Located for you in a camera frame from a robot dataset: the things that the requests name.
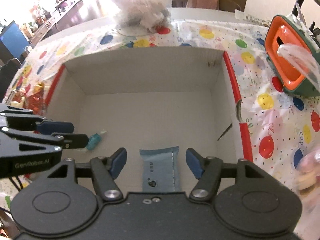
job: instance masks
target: blue packet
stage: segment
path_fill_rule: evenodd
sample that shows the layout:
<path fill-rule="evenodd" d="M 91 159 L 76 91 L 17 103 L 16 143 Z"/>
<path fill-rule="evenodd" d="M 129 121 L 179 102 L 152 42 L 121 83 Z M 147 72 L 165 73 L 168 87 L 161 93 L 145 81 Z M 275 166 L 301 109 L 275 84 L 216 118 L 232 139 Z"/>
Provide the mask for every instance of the blue packet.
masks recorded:
<path fill-rule="evenodd" d="M 179 146 L 158 149 L 140 150 L 143 158 L 144 192 L 179 192 L 180 180 L 177 167 Z"/>

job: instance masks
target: screw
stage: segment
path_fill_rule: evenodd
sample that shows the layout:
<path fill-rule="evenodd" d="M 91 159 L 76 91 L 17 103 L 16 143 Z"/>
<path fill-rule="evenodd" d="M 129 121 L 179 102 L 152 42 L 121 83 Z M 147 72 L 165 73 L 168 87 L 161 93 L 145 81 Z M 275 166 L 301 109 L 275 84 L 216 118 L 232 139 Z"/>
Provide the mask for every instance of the screw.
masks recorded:
<path fill-rule="evenodd" d="M 206 197 L 209 193 L 205 189 L 195 189 L 191 194 L 196 198 Z"/>
<path fill-rule="evenodd" d="M 121 195 L 121 192 L 119 190 L 116 190 L 116 189 L 110 189 L 110 190 L 107 190 L 104 195 L 107 197 L 107 198 L 118 198 L 120 197 Z"/>
<path fill-rule="evenodd" d="M 153 197 L 151 200 L 152 200 L 153 202 L 160 202 L 160 201 L 161 201 L 161 198 L 159 198 L 159 197 Z"/>
<path fill-rule="evenodd" d="M 142 203 L 144 203 L 144 204 L 151 204 L 152 203 L 152 201 L 151 201 L 151 199 L 144 199 L 143 201 L 142 201 Z"/>

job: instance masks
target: balloon print tablecloth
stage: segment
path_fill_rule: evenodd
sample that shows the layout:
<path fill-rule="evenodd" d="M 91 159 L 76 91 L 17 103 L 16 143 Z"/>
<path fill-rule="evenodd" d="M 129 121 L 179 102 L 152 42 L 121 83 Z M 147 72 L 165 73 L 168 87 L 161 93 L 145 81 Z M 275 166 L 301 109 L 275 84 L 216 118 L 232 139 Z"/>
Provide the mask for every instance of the balloon print tablecloth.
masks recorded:
<path fill-rule="evenodd" d="M 300 159 L 319 139 L 319 98 L 291 97 L 268 65 L 266 27 L 250 24 L 178 20 L 169 28 L 144 37 L 120 35 L 114 26 L 87 30 L 36 46 L 13 79 L 12 89 L 27 95 L 44 81 L 45 95 L 63 62 L 102 50 L 157 46 L 192 46 L 225 50 L 231 60 L 242 97 L 241 118 L 246 122 L 252 160 L 292 189 Z"/>

